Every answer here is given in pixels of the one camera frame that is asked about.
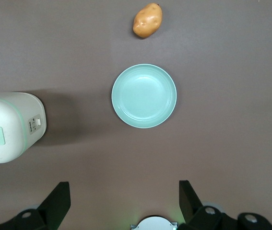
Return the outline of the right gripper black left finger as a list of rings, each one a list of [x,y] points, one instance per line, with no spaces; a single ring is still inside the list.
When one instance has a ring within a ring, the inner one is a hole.
[[[71,207],[69,182],[60,182],[37,207],[0,224],[0,230],[57,230]]]

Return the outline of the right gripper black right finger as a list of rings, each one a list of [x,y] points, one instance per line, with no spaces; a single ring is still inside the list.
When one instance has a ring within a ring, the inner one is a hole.
[[[188,180],[179,182],[179,207],[185,220],[180,230],[272,230],[272,224],[259,214],[244,212],[234,219],[203,205]]]

